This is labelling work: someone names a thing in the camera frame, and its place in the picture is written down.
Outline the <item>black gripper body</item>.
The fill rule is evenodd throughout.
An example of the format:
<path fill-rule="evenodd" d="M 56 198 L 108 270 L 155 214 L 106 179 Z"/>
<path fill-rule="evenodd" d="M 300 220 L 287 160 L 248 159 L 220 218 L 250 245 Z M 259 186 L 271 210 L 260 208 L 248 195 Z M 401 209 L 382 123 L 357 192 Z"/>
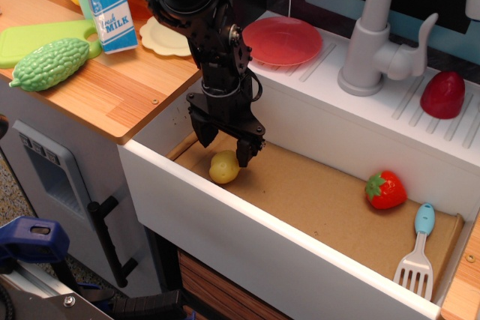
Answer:
<path fill-rule="evenodd" d="M 190 92 L 186 96 L 190 109 L 197 109 L 208 115 L 219 132 L 235 139 L 251 139 L 258 147 L 258 153 L 265 146 L 263 136 L 265 127 L 255 117 L 251 104 L 263 95 L 263 86 L 257 84 L 257 93 L 253 94 L 252 81 L 242 80 L 227 94 L 213 93 L 205 85 L 200 93 Z"/>

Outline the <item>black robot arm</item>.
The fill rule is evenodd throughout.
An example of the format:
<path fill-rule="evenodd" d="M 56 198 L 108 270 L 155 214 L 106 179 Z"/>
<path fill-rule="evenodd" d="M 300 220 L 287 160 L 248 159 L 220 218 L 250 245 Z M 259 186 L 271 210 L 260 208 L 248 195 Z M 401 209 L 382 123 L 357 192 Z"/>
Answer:
<path fill-rule="evenodd" d="M 251 104 L 263 94 L 248 64 L 251 48 L 242 37 L 230 0 L 146 0 L 154 18 L 187 38 L 202 73 L 201 91 L 187 96 L 193 130 L 203 146 L 219 132 L 237 140 L 238 164 L 246 167 L 264 147 L 266 129 Z"/>

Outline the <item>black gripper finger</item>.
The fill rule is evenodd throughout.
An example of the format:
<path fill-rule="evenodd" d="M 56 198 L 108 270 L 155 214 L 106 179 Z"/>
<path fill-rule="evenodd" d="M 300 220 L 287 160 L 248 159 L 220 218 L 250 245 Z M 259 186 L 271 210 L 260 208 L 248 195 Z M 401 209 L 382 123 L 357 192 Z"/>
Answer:
<path fill-rule="evenodd" d="M 212 123 L 210 117 L 205 113 L 197 109 L 190 109 L 189 112 L 193 131 L 195 132 L 199 143 L 204 148 L 207 148 L 218 135 L 218 129 Z"/>
<path fill-rule="evenodd" d="M 240 167 L 246 168 L 251 159 L 258 154 L 258 147 L 251 139 L 237 141 L 236 157 Z"/>

